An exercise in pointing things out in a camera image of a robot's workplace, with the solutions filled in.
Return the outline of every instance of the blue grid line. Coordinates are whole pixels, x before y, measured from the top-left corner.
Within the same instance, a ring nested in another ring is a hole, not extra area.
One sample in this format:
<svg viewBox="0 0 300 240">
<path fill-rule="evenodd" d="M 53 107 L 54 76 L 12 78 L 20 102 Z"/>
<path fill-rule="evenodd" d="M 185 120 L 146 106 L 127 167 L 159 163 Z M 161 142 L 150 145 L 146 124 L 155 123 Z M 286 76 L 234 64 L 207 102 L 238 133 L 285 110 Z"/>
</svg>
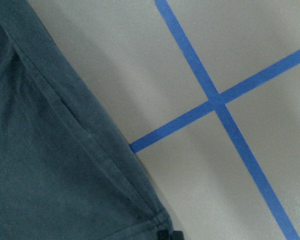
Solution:
<svg viewBox="0 0 300 240">
<path fill-rule="evenodd" d="M 267 177 L 263 173 L 247 142 L 245 141 L 244 136 L 240 132 L 236 122 L 231 116 L 231 113 L 226 106 L 226 102 L 218 93 L 214 83 L 209 77 L 205 67 L 200 61 L 190 41 L 186 37 L 182 27 L 180 26 L 173 11 L 169 7 L 167 1 L 156 0 L 155 2 L 159 12 L 166 21 L 169 30 L 171 31 L 173 37 L 179 45 L 179 48 L 182 50 L 184 57 L 186 58 L 194 75 L 199 81 L 203 91 L 207 95 L 210 104 L 213 105 L 216 114 L 218 115 L 222 125 L 227 131 L 239 155 L 241 156 L 241 159 L 243 160 L 247 170 L 251 174 L 255 184 L 261 192 L 284 236 L 287 240 L 299 240 L 300 237 L 297 231 L 291 223 L 288 215 L 286 214 L 283 206 L 281 205 L 278 197 L 272 189 L 269 181 L 267 180 Z"/>
<path fill-rule="evenodd" d="M 297 66 L 298 64 L 300 64 L 300 49 L 277 61 L 264 70 L 256 73 L 255 75 L 243 80 L 242 82 L 229 88 L 228 90 L 222 92 L 220 95 L 223 101 L 227 104 L 235 100 L 236 98 L 246 94 L 247 92 L 261 86 L 262 84 L 265 84 L 269 80 L 277 77 L 285 71 Z M 159 127 L 158 129 L 137 139 L 129 146 L 134 153 L 137 153 L 142 149 L 145 149 L 146 147 L 167 137 L 168 135 L 178 131 L 179 129 L 187 126 L 188 124 L 191 124 L 199 118 L 202 118 L 213 110 L 214 109 L 211 103 L 209 101 L 206 101 L 201 105 L 196 106 L 192 110 L 182 114 L 181 116 L 178 116 L 174 120 L 166 123 L 165 125 Z"/>
</svg>

